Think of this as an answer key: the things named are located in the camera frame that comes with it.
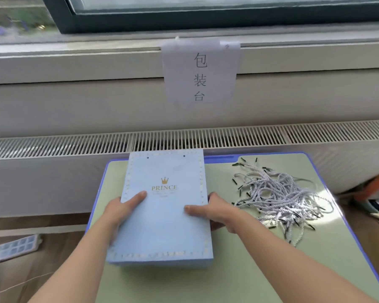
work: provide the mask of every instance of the person's left hand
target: person's left hand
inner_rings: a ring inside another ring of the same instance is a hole
[[[141,191],[132,199],[121,203],[121,198],[111,200],[105,207],[102,218],[107,222],[119,227],[133,212],[133,210],[146,198],[147,192]]]

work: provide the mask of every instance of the white radiator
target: white radiator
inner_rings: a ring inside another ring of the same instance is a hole
[[[379,120],[0,138],[0,217],[90,212],[109,160],[189,148],[306,152],[339,193],[379,174]]]

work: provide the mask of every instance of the dark window frame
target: dark window frame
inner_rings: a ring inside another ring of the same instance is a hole
[[[75,14],[68,0],[44,3],[62,34],[379,22],[379,1],[88,14]]]

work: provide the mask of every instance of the vent slat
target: vent slat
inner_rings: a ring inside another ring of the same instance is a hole
[[[165,130],[137,133],[0,138],[0,159],[375,140],[379,140],[379,120]]]

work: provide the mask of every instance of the hand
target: hand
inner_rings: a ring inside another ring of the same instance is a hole
[[[105,207],[102,218],[107,222],[119,227],[133,212],[133,210],[146,198],[147,192],[141,191],[132,199],[121,203],[121,198],[111,200]]]
[[[216,192],[208,195],[207,205],[186,205],[184,211],[190,216],[210,219],[212,231],[226,226],[227,230],[233,234],[236,233],[233,227],[233,217],[241,212],[240,209],[219,197]]]

